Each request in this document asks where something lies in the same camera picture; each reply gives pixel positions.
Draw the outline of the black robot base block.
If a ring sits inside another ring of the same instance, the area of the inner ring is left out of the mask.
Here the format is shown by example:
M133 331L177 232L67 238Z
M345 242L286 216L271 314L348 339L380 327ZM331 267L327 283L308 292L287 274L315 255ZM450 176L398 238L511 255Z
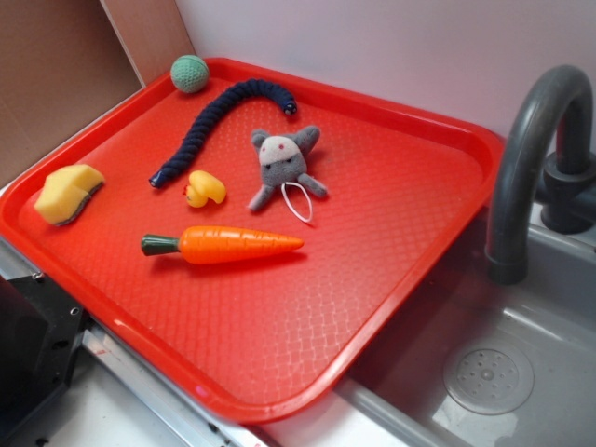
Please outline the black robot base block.
M69 387L84 308L52 278L1 280L1 444Z

